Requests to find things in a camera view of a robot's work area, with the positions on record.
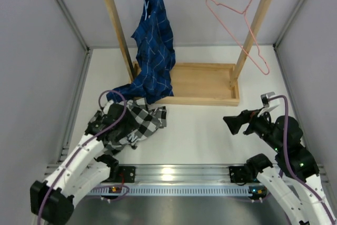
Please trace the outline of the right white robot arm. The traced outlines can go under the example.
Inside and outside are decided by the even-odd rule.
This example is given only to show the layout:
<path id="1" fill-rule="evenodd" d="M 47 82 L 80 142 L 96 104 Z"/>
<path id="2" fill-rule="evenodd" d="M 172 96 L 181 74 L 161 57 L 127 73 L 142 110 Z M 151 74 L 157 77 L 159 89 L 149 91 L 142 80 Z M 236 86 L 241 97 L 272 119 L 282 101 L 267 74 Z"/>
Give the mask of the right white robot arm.
<path id="1" fill-rule="evenodd" d="M 276 166 L 260 153 L 238 169 L 230 167 L 231 182 L 263 184 L 291 224 L 336 224 L 322 188 L 318 164 L 301 144 L 303 132 L 288 111 L 275 122 L 270 113 L 262 109 L 244 110 L 238 116 L 225 116 L 223 120 L 232 135 L 247 124 L 244 135 L 256 134 L 276 152 Z"/>

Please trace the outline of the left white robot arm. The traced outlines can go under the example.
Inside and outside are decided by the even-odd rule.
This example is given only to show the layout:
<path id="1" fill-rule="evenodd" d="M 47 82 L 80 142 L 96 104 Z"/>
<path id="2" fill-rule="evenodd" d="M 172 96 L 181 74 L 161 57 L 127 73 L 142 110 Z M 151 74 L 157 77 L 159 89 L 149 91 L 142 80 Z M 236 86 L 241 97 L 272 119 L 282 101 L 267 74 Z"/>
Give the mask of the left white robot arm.
<path id="1" fill-rule="evenodd" d="M 43 181 L 31 185 L 30 205 L 36 223 L 66 224 L 91 190 L 105 180 L 117 180 L 119 162 L 104 150 L 108 141 L 122 139 L 136 125 L 126 102 L 107 103 L 98 110 L 66 159 Z"/>

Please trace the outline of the black white checkered shirt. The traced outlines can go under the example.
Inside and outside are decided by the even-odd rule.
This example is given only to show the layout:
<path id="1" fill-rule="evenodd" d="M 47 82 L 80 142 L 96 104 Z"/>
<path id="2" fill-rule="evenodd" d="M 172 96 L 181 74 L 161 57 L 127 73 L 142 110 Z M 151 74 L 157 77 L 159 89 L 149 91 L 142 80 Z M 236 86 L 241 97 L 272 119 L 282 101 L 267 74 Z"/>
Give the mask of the black white checkered shirt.
<path id="1" fill-rule="evenodd" d="M 122 122 L 126 122 L 128 126 L 120 134 L 107 133 L 104 140 L 106 154 L 117 155 L 127 146 L 135 150 L 139 142 L 167 126 L 165 106 L 150 109 L 146 99 L 142 98 L 126 101 L 126 108 Z"/>

